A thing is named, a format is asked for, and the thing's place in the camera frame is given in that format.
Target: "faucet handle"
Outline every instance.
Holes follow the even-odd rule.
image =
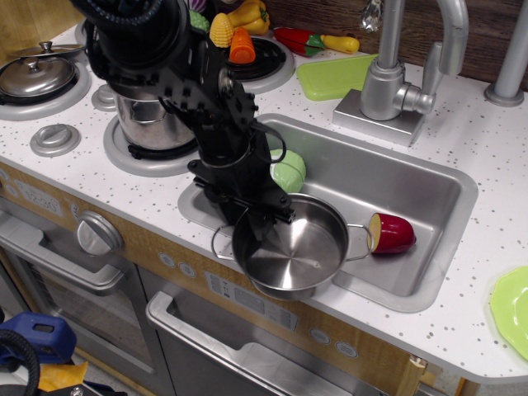
[[[440,71],[442,43],[437,41],[429,49],[423,66],[422,94],[434,96],[444,74]]]
[[[422,89],[405,82],[394,97],[394,106],[405,111],[417,111],[429,114],[435,105],[436,90],[440,85],[443,73],[440,71],[442,43],[436,42],[429,49],[423,67]]]

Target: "toy pepper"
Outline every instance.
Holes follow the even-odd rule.
[[[360,48],[360,42],[353,37],[336,37],[334,35],[318,35],[313,31],[279,27],[274,30],[275,38],[296,54],[314,56],[329,48],[347,54],[354,54]]]
[[[270,16],[261,0],[245,0],[228,18],[234,27],[243,27],[250,35],[264,35],[270,29]]]

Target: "green plate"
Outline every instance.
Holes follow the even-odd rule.
[[[376,56],[351,56],[301,64],[297,68],[297,77],[304,95],[312,101],[327,101],[342,99],[351,89],[361,91],[366,72]]]
[[[528,359],[528,266],[499,278],[490,305],[498,331]]]

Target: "red chili pepper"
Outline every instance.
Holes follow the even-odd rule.
[[[277,41],[299,55],[314,56],[327,48],[321,40],[321,35],[312,31],[278,27],[273,32]]]

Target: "oven handle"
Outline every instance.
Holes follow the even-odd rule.
[[[315,373],[285,359],[256,342],[234,350],[217,339],[192,327],[171,314],[176,310],[174,299],[159,291],[147,304],[147,320],[158,330],[184,342],[253,383],[282,396],[352,396]]]
[[[0,210],[0,246],[9,252],[93,295],[111,295],[125,279],[125,274],[110,264],[90,272],[40,245],[43,238],[42,230]]]

